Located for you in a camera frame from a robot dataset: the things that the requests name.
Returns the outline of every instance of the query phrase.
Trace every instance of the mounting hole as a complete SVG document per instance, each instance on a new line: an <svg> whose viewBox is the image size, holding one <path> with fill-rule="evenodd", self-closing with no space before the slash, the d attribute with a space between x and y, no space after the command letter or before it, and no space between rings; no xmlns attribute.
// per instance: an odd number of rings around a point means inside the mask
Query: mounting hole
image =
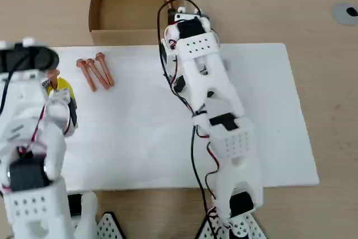
<svg viewBox="0 0 358 239"><path fill-rule="evenodd" d="M358 11L353 8L353 7L350 7L348 9L346 9L347 13L352 16L352 17L358 17Z"/></svg>

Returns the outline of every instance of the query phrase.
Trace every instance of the grey circular object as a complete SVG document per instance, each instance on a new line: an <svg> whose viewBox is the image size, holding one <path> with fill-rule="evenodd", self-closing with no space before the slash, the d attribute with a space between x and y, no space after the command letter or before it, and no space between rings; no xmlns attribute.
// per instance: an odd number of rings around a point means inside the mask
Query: grey circular object
<svg viewBox="0 0 358 239"><path fill-rule="evenodd" d="M333 18L341 25L358 24L358 7L349 3L338 3L332 8Z"/></svg>

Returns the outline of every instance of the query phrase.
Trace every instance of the screw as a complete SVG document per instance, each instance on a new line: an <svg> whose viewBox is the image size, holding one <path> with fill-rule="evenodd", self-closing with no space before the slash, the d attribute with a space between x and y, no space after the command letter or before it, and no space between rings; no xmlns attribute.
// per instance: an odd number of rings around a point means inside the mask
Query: screw
<svg viewBox="0 0 358 239"><path fill-rule="evenodd" d="M97 67L95 66L95 60L93 59L87 59L86 66L89 66L92 72L96 75L98 80L102 83L103 87L107 90L110 88L108 83L105 81L105 79L102 77L100 71L98 71Z"/></svg>
<svg viewBox="0 0 358 239"><path fill-rule="evenodd" d="M94 84L87 68L86 68L86 61L83 59L78 59L76 62L76 66L81 68L82 73L83 73L84 77L86 78L88 85L90 86L92 91L95 92L97 90L97 88L96 88L96 85Z"/></svg>
<svg viewBox="0 0 358 239"><path fill-rule="evenodd" d="M111 87L114 86L114 80L112 78L112 75L110 73L110 70L108 69L108 66L106 64L106 61L105 61L105 55L103 53L97 53L96 54L96 60L99 61L101 63L101 66L103 68L103 71L105 72L106 74L106 77L107 77L107 80L108 80L108 83Z"/></svg>

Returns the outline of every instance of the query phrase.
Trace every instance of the copper bolt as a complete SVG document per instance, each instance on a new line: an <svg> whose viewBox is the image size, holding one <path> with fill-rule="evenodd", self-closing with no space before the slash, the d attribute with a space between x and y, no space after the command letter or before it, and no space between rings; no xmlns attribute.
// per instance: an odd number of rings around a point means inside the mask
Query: copper bolt
<svg viewBox="0 0 358 239"><path fill-rule="evenodd" d="M57 89L57 76L60 75L60 72L57 69L52 69L47 73L48 79L50 79L51 86L53 89Z"/></svg>
<svg viewBox="0 0 358 239"><path fill-rule="evenodd" d="M174 8L173 2L169 3L169 8Z"/></svg>
<svg viewBox="0 0 358 239"><path fill-rule="evenodd" d="M108 69L108 66L106 64L106 61L105 61L105 55L103 53L97 53L96 54L96 60L99 61L101 63L101 66L103 68L103 71L105 72L106 74L106 77L107 77L107 80L108 80L108 83L111 87L114 86L114 80L112 78L112 75L110 73L110 70Z"/></svg>
<svg viewBox="0 0 358 239"><path fill-rule="evenodd" d="M81 68L82 73L84 74L84 77L86 78L88 85L92 89L92 92L95 92L97 88L86 68L86 61L83 59L78 59L76 62L76 66Z"/></svg>
<svg viewBox="0 0 358 239"><path fill-rule="evenodd" d="M96 75L96 77L98 78L98 80L102 83L103 87L108 90L110 88L110 86L108 85L108 83L106 82L106 80L102 77L100 71L97 69L97 67L95 66L95 60L93 59L87 59L86 61L86 65L89 66L89 68L92 70L92 72Z"/></svg>

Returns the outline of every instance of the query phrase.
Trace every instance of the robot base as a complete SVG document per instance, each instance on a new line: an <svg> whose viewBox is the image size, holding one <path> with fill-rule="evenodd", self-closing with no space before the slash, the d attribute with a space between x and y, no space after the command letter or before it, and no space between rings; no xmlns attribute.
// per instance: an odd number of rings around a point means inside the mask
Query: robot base
<svg viewBox="0 0 358 239"><path fill-rule="evenodd" d="M244 238L244 239L267 239L266 235L259 227L254 217L250 213L239 215L235 218L232 218L230 221L233 228L227 229L222 225L221 220L216 218L211 218L211 223L213 224L214 231L216 232L217 239L234 239L234 238ZM195 237L195 239L211 239L214 238L209 224L204 218L204 221Z"/></svg>
<svg viewBox="0 0 358 239"><path fill-rule="evenodd" d="M125 239L113 212L105 212L97 225L98 239Z"/></svg>

